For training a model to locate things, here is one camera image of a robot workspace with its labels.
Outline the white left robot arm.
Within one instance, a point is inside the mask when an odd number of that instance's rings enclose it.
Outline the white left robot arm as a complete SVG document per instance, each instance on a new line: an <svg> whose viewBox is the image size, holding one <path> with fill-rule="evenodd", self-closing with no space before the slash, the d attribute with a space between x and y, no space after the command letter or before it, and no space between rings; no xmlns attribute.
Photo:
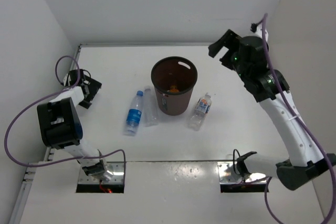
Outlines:
<svg viewBox="0 0 336 224"><path fill-rule="evenodd" d="M83 69L68 72L61 82L64 89L54 99L37 106L41 138L47 147L64 150L80 164L85 175L108 182L112 170L101 152L83 139L76 106L90 108L102 84L84 74Z"/></svg>

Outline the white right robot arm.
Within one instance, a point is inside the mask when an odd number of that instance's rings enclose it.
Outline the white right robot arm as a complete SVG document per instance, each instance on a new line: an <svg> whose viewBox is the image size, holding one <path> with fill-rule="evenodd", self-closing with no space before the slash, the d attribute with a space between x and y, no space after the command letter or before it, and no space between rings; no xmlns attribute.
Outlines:
<svg viewBox="0 0 336 224"><path fill-rule="evenodd" d="M335 165L335 154L325 159L310 136L298 122L299 114L290 111L295 107L283 75L276 71L276 77L284 91L289 106L283 102L268 68L263 41L257 36L241 37L231 30L217 42L219 48L228 52L220 59L223 66L234 70L240 76L245 89L266 111L283 140L289 158L265 157L255 151L248 152L236 160L236 169L242 176L264 173L278 178L289 190L296 190L312 179L326 172L327 161Z"/></svg>

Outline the clear bottle orange-blue label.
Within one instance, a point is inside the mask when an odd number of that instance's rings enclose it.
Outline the clear bottle orange-blue label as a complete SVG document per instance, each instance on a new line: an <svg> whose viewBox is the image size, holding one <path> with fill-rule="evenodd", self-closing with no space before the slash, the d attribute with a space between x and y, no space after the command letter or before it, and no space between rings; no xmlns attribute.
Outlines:
<svg viewBox="0 0 336 224"><path fill-rule="evenodd" d="M187 120L187 127L195 131L199 131L203 125L205 118L211 108L212 100L209 93L205 93L200 97L191 115Z"/></svg>

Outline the blue label water bottle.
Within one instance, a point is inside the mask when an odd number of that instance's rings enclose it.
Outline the blue label water bottle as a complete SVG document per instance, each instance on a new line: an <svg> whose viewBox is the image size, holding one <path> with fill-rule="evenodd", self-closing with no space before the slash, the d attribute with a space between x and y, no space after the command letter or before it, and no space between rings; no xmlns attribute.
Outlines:
<svg viewBox="0 0 336 224"><path fill-rule="evenodd" d="M135 136L141 121L143 111L143 91L137 91L135 97L132 99L130 108L128 110L127 118L123 134L126 136Z"/></svg>

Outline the clear unlabelled plastic bottle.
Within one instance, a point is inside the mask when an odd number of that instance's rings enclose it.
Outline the clear unlabelled plastic bottle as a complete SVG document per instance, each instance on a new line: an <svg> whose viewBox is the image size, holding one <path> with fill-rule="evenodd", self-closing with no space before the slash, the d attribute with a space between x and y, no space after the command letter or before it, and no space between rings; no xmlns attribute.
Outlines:
<svg viewBox="0 0 336 224"><path fill-rule="evenodd" d="M159 124L156 100L150 86L144 87L144 120L145 126L155 126Z"/></svg>

